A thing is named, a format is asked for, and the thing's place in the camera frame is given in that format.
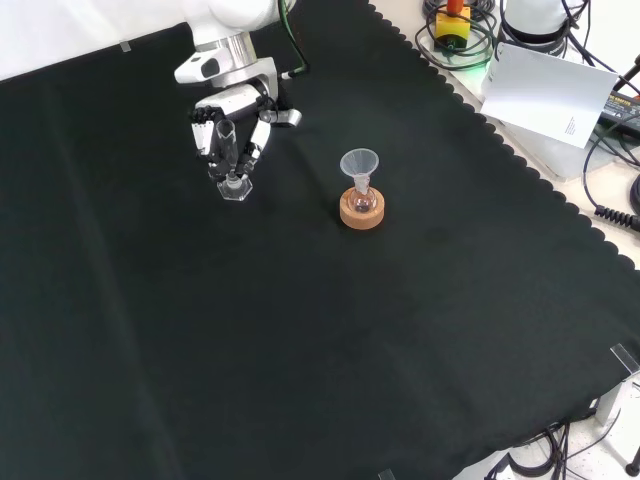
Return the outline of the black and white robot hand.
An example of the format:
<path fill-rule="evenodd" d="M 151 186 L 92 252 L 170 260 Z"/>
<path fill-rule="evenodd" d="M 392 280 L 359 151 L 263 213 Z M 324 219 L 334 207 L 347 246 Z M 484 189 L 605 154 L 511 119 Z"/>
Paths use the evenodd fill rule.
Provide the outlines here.
<path fill-rule="evenodd" d="M 237 189 L 249 181 L 274 127 L 296 127 L 302 114 L 280 86 L 272 58 L 239 68 L 220 48 L 195 53 L 176 71 L 181 84 L 211 81 L 218 91 L 196 103 L 190 122 L 211 179 Z"/>

